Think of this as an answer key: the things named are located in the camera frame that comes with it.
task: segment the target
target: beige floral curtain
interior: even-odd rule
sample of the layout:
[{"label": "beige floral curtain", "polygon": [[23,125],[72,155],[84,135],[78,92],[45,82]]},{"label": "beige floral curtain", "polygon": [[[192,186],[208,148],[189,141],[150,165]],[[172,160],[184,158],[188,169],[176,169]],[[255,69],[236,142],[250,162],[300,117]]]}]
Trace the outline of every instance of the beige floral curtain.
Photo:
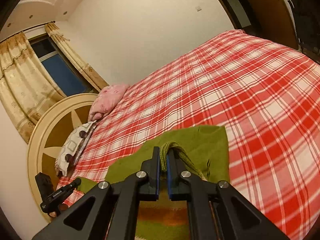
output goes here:
[{"label": "beige floral curtain", "polygon": [[0,100],[28,143],[41,116],[66,96],[22,32],[0,43],[0,69]]},{"label": "beige floral curtain", "polygon": [[70,40],[59,33],[59,28],[54,23],[48,23],[44,28],[73,66],[97,91],[100,92],[101,89],[108,86],[107,82],[105,82],[103,78],[71,48],[69,43]]}]

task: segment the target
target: triangular cutout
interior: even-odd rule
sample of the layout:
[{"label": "triangular cutout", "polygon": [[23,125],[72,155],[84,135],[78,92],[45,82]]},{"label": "triangular cutout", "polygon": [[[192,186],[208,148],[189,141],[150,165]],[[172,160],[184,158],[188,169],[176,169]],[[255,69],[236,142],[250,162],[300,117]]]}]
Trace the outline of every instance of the triangular cutout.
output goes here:
[{"label": "triangular cutout", "polygon": [[260,224],[260,219],[257,218],[239,199],[232,197],[231,202],[243,230],[250,229]]},{"label": "triangular cutout", "polygon": [[80,207],[67,216],[63,223],[74,228],[75,230],[82,230],[95,200],[95,197],[88,198],[86,202],[84,202]]}]

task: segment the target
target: pink pillow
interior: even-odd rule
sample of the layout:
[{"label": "pink pillow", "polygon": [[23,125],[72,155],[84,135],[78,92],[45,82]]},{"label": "pink pillow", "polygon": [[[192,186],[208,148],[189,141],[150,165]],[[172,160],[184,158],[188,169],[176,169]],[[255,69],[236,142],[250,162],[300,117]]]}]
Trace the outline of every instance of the pink pillow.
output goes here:
[{"label": "pink pillow", "polygon": [[90,108],[88,122],[99,120],[110,114],[128,88],[129,85],[126,84],[104,87]]}]

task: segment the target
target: curtain rod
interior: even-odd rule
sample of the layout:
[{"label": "curtain rod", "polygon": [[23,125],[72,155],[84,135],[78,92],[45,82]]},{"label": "curtain rod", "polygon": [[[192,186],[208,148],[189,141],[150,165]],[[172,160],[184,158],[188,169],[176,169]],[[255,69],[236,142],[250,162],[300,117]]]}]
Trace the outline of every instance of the curtain rod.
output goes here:
[{"label": "curtain rod", "polygon": [[8,38],[5,38],[4,40],[0,41],[0,43],[3,42],[3,41],[5,41],[5,40],[7,40],[7,39],[9,39],[9,38],[11,38],[12,36],[14,36],[14,35],[16,35],[16,34],[18,34],[18,33],[20,33],[20,32],[25,32],[25,31],[31,30],[31,29],[33,29],[33,28],[36,28],[36,27],[39,27],[39,26],[42,26],[42,25],[45,25],[45,24],[55,23],[55,22],[56,22],[56,21],[47,22],[47,23],[42,23],[42,24],[39,24],[39,25],[36,25],[36,26],[32,26],[32,27],[26,28],[26,29],[24,29],[24,30],[22,30],[22,31],[19,31],[19,32],[15,33],[15,34],[12,34],[12,35],[9,36]]}]

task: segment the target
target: window frame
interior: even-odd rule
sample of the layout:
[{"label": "window frame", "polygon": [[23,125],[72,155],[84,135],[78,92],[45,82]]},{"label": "window frame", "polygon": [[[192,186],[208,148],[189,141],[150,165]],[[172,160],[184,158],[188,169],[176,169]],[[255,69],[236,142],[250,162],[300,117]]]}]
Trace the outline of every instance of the window frame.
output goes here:
[{"label": "window frame", "polygon": [[41,58],[39,58],[40,62],[45,61],[46,59],[49,59],[50,57],[53,57],[57,54],[60,55],[60,57],[62,58],[62,60],[66,63],[67,67],[69,67],[69,69],[73,72],[73,74],[78,77],[86,87],[88,87],[88,89],[84,92],[84,93],[95,93],[98,94],[98,91],[84,78],[83,75],[81,75],[81,73],[72,65],[72,63],[70,62],[70,60],[66,57],[66,55],[63,54],[63,52],[59,49],[59,47],[57,46],[57,44],[54,43],[54,41],[51,39],[51,37],[47,34],[41,34],[38,36],[35,36],[33,38],[28,39],[30,45],[35,44],[39,41],[43,41],[43,40],[48,40],[50,42],[50,44],[53,46],[53,48],[55,49],[55,51],[50,52],[44,56],[42,56]]}]

